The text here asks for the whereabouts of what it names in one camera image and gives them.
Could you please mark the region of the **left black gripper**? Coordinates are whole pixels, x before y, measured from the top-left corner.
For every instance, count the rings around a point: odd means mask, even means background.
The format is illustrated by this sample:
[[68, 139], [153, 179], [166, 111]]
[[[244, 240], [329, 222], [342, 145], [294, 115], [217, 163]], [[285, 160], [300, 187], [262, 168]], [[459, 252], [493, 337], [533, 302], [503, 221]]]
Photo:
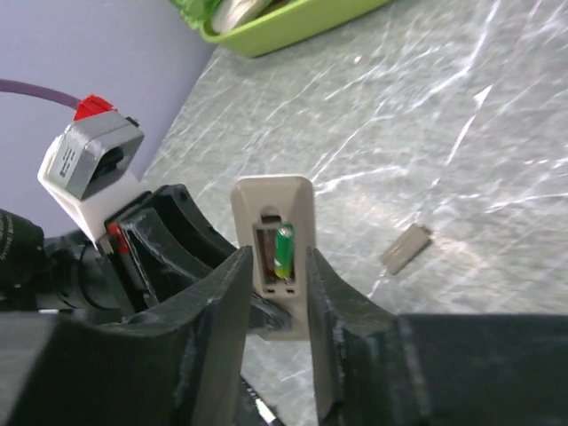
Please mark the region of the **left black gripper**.
[[[144, 192], [105, 224], [96, 244], [81, 231], [46, 241], [44, 308], [129, 319], [204, 279], [235, 251], [181, 184]], [[253, 295], [248, 334], [294, 340], [293, 311]]]

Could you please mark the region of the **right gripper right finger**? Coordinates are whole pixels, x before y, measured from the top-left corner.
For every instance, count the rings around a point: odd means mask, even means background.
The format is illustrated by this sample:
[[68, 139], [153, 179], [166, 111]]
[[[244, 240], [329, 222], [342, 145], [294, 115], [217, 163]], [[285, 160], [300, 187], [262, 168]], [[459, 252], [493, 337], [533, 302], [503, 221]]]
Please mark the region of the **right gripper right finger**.
[[399, 314], [306, 254], [322, 425], [564, 425], [567, 318]]

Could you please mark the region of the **beige battery compartment cover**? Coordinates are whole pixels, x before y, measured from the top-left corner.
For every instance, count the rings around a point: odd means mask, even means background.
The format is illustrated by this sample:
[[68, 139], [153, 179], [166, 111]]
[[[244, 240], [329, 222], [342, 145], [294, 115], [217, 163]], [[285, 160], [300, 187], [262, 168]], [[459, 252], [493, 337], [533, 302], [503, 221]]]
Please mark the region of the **beige battery compartment cover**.
[[386, 272], [398, 274], [432, 242], [431, 230], [418, 224], [411, 224], [381, 254], [380, 260]]

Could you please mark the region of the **green battery table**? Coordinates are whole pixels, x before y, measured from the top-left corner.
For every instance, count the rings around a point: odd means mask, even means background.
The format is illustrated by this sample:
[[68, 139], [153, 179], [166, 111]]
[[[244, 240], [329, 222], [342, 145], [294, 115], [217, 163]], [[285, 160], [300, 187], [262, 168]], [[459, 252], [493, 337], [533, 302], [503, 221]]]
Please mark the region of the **green battery table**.
[[279, 279], [292, 279], [294, 234], [294, 227], [290, 224], [281, 225], [275, 232], [274, 273]]

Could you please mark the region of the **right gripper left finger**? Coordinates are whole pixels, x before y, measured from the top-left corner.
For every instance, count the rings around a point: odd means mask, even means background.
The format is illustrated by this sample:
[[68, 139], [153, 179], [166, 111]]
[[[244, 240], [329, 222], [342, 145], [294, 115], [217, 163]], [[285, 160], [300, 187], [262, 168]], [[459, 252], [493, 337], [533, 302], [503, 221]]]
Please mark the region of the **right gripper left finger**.
[[4, 425], [229, 425], [249, 326], [253, 253], [125, 323], [1, 318]]

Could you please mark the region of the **beige remote control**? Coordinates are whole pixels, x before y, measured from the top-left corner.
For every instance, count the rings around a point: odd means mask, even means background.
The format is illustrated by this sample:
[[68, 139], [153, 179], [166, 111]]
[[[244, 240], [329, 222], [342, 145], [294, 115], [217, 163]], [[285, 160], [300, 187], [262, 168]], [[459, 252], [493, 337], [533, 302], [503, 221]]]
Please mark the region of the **beige remote control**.
[[[237, 181], [231, 203], [239, 244], [253, 249], [253, 295], [289, 306], [294, 340], [309, 339], [306, 250], [316, 246], [312, 182], [300, 175], [244, 177]], [[291, 280], [274, 273], [275, 232], [294, 227], [294, 269]]]

